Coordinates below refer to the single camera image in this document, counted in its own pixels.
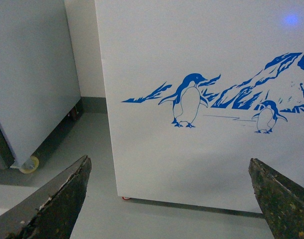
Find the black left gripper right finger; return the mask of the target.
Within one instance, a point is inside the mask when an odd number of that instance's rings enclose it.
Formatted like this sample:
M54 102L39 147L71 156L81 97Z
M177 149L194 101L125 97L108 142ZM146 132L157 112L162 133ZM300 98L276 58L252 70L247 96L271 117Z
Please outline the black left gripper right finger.
M276 239L304 239L304 187L257 158L249 164L254 194Z

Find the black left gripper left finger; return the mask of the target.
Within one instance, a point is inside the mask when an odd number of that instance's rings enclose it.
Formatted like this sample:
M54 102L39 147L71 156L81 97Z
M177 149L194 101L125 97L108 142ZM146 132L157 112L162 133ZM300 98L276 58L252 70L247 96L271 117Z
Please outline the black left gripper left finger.
M68 239L87 193L92 162L84 155L0 216L0 239Z

